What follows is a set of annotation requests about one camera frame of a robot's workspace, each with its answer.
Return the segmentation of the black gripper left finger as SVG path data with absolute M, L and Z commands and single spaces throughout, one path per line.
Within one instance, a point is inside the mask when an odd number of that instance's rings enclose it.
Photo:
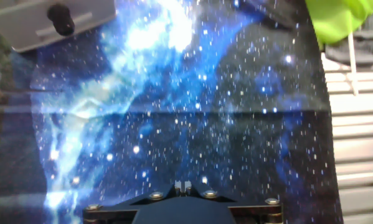
M 90 204 L 83 209 L 83 224 L 134 223 L 138 212 L 148 205 L 181 195 L 182 182 L 165 185 L 112 206 Z

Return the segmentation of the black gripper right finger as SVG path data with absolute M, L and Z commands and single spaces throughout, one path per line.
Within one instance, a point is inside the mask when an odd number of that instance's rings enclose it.
M 277 198 L 267 198 L 261 202 L 237 200 L 205 183 L 184 182 L 183 196 L 197 198 L 193 207 L 202 205 L 204 216 L 213 215 L 215 223 L 265 224 L 282 222 L 282 203 Z

